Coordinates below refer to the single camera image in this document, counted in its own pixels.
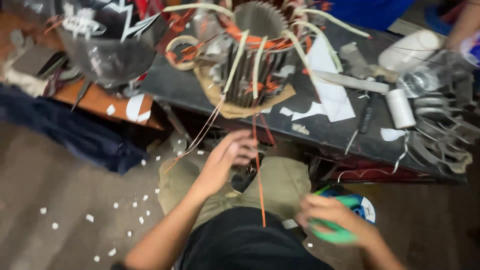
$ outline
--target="dark blue cloth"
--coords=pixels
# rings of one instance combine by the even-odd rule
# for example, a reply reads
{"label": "dark blue cloth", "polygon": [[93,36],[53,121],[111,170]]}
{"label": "dark blue cloth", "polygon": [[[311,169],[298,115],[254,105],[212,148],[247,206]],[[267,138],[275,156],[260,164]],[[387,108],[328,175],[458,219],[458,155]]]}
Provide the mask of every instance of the dark blue cloth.
{"label": "dark blue cloth", "polygon": [[329,13],[337,19],[384,31],[408,9],[413,0],[328,0],[328,2],[333,3]]}
{"label": "dark blue cloth", "polygon": [[125,174],[147,153],[117,133],[48,98],[33,98],[0,84],[0,121],[26,126],[65,146],[74,156]]}

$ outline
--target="workbench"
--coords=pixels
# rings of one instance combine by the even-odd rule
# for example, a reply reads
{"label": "workbench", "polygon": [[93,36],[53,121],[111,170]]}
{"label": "workbench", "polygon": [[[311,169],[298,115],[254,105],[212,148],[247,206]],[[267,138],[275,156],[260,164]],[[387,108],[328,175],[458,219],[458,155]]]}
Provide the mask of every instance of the workbench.
{"label": "workbench", "polygon": [[[334,24],[327,24],[324,32],[333,48],[337,51],[345,44],[356,42],[368,64],[378,64],[379,54],[393,44],[395,40],[399,39],[399,37],[385,32],[361,27],[358,27],[358,29],[371,34],[373,38],[366,39]],[[344,156],[345,149],[357,129],[359,115],[367,101],[366,98],[359,98],[364,95],[364,92],[356,92],[353,89],[346,88],[348,98],[356,114],[355,118],[331,123],[326,115],[317,114],[292,121],[291,116],[279,113],[282,107],[295,112],[305,113],[310,108],[312,101],[319,102],[319,100],[309,77],[302,72],[299,71],[293,76],[291,84],[295,88],[296,95],[274,105],[270,113],[264,113],[267,125],[274,136],[306,144],[316,150],[320,149],[326,158],[339,162],[341,166],[346,166],[347,168],[357,168],[356,171],[358,173],[361,173],[366,168],[382,168],[386,172],[393,170],[393,164],[395,164],[405,148],[403,138],[387,142],[381,137],[381,128],[395,129],[385,98],[380,98],[374,107],[374,116],[369,132],[365,135],[357,135],[348,151],[348,155]],[[180,129],[180,131],[182,131],[182,127],[176,126],[178,124],[175,124],[175,121],[178,119],[175,119],[175,114],[173,111],[170,111],[171,107],[174,110],[181,109],[206,116],[210,115],[214,110],[214,106],[205,96],[193,72],[182,72],[172,68],[166,59],[160,55],[157,55],[152,68],[142,83],[141,91],[154,97],[154,100],[167,111],[167,115],[170,116],[175,128],[177,130]],[[263,130],[263,125],[258,118],[256,123],[258,130]],[[293,123],[304,126],[309,131],[309,134],[306,135],[292,130]],[[227,120],[219,115],[214,125],[227,130],[242,127],[252,128],[252,117]],[[400,161],[400,168],[395,174],[372,171],[365,173],[361,178],[352,173],[345,173],[341,176],[340,183],[400,182],[454,184],[466,182],[464,175],[443,175],[433,165],[422,167],[409,155],[406,155]],[[334,173],[329,180],[337,182],[337,177],[338,173]]]}

